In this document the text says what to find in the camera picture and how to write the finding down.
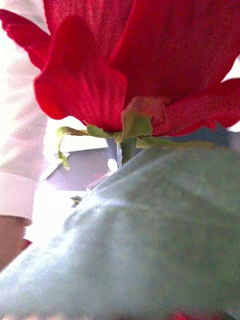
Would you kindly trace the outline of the person's hand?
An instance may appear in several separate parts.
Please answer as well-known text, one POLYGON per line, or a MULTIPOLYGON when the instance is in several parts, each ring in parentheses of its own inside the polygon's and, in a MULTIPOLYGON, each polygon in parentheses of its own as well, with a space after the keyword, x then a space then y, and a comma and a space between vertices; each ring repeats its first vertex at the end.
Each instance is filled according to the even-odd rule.
POLYGON ((0 216, 0 271, 32 244, 25 238, 29 225, 22 217, 0 216))

